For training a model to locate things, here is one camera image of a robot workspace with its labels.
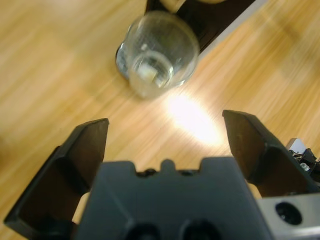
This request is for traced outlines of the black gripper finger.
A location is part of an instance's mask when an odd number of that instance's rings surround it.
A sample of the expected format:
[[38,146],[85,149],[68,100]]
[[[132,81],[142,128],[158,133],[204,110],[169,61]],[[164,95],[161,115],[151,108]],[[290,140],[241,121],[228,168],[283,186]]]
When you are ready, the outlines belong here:
[[222,116],[231,153],[262,197],[319,193],[310,175],[255,115],[224,110]]
[[78,125],[27,185],[4,224],[26,239],[72,239],[73,217],[103,162],[109,120]]

